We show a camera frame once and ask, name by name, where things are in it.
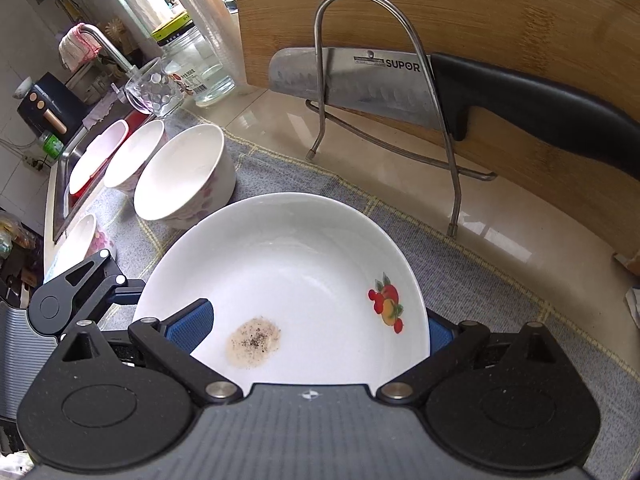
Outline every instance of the metal rack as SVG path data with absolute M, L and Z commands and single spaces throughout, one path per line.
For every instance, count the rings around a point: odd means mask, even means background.
M 314 42 L 315 42 L 315 50 L 316 50 L 316 68 L 318 70 L 318 106 L 314 106 L 311 101 L 306 101 L 306 106 L 318 113 L 320 119 L 318 137 L 316 138 L 316 142 L 311 147 L 309 152 L 306 154 L 307 160 L 312 160 L 316 155 L 316 151 L 322 142 L 322 138 L 324 137 L 324 131 L 326 129 L 326 120 L 329 119 L 336 124 L 339 124 L 343 128 L 349 130 L 351 133 L 361 137 L 362 139 L 368 140 L 373 144 L 380 146 L 381 148 L 385 148 L 386 150 L 390 150 L 398 155 L 406 156 L 412 160 L 416 160 L 418 162 L 423 162 L 425 164 L 429 164 L 430 166 L 434 166 L 436 168 L 441 168 L 443 170 L 449 170 L 451 173 L 451 181 L 453 183 L 454 190 L 454 203 L 453 210 L 451 213 L 451 219 L 449 221 L 449 227 L 447 229 L 447 236 L 455 238 L 458 232 L 458 216 L 460 214 L 460 204 L 462 202 L 462 190 L 460 189 L 460 174 L 469 176 L 471 178 L 475 178 L 477 180 L 481 180 L 484 182 L 493 180 L 496 178 L 496 174 L 491 173 L 481 173 L 479 171 L 470 170 L 469 168 L 459 168 L 456 165 L 456 155 L 453 151 L 453 143 L 451 140 L 451 136 L 447 131 L 447 125 L 442 115 L 442 110 L 440 108 L 440 101 L 438 99 L 438 93 L 436 91 L 436 87 L 434 84 L 433 72 L 431 71 L 431 65 L 427 59 L 427 56 L 424 52 L 424 47 L 422 46 L 422 42 L 420 41 L 420 37 L 418 36 L 417 31 L 415 30 L 412 23 L 409 19 L 402 13 L 400 9 L 398 9 L 393 3 L 389 0 L 370 0 L 379 4 L 382 7 L 385 7 L 386 10 L 391 12 L 393 16 L 401 23 L 404 27 L 404 30 L 409 35 L 411 42 L 414 46 L 415 53 L 418 56 L 418 60 L 420 62 L 420 68 L 422 73 L 424 74 L 425 81 L 427 83 L 427 87 L 429 89 L 429 94 L 433 101 L 434 108 L 436 110 L 436 114 L 438 115 L 439 129 L 442 132 L 442 139 L 444 141 L 445 152 L 447 153 L 447 160 L 437 160 L 436 158 L 431 158 L 429 156 L 419 155 L 417 153 L 408 152 L 407 150 L 403 150 L 396 146 L 389 144 L 388 142 L 384 142 L 382 140 L 376 139 L 375 137 L 366 134 L 359 128 L 356 128 L 352 124 L 347 123 L 339 119 L 338 117 L 327 113 L 325 109 L 325 94 L 326 94 L 326 86 L 325 86 L 325 78 L 324 78 L 324 66 L 322 64 L 322 19 L 324 17 L 324 12 L 326 8 L 331 5 L 335 0 L 323 0 L 318 10 L 316 10 L 316 18 L 314 22 Z

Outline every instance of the supor logo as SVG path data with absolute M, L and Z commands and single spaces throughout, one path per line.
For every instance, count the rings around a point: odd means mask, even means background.
M 399 68 L 400 70 L 409 70 L 411 72 L 420 72 L 420 65 L 418 63 L 400 61 L 397 59 L 386 59 L 383 57 L 376 57 L 373 50 L 367 50 L 367 57 L 354 56 L 353 60 L 357 64 L 374 65 L 374 66 L 388 66 L 389 68 Z

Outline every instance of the sink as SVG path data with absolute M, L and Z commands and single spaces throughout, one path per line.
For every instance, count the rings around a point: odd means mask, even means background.
M 95 137 L 100 135 L 108 126 L 118 119 L 127 117 L 132 111 L 134 111 L 134 109 L 128 102 L 125 104 L 120 101 L 114 102 L 111 110 L 103 120 L 94 124 L 94 126 L 89 130 L 84 127 L 80 128 L 78 133 L 76 133 L 74 138 L 69 142 L 60 155 L 60 158 L 58 159 L 58 166 L 56 168 L 56 187 L 53 201 L 54 243 L 60 239 L 62 233 L 69 226 L 69 223 L 75 214 L 82 207 L 82 204 L 101 181 L 104 176 L 104 172 L 107 169 L 107 164 L 105 164 L 98 172 L 84 194 L 73 205 L 71 205 L 68 203 L 69 197 L 67 187 L 73 168 L 78 163 L 78 160 L 80 160 L 80 157 L 84 155 L 87 147 Z

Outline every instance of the faucet spout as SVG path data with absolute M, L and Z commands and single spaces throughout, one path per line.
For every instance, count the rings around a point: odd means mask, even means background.
M 111 41 L 107 39 L 107 37 L 100 31 L 98 27 L 94 27 L 93 25 L 87 25 L 86 23 L 81 23 L 80 31 L 86 32 L 95 38 L 95 41 L 100 43 L 102 48 L 106 50 L 118 66 L 126 72 L 128 77 L 132 77 L 138 70 L 138 67 L 132 65 L 126 57 L 122 55 L 122 53 L 114 46 Z

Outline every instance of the fruit decal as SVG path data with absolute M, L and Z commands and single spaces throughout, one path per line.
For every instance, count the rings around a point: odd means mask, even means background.
M 369 291 L 369 299 L 373 301 L 373 310 L 382 316 L 389 326 L 392 326 L 397 334 L 402 332 L 402 311 L 404 308 L 399 303 L 398 290 L 391 285 L 391 280 L 386 274 L 382 274 L 382 282 L 376 280 L 376 290 Z

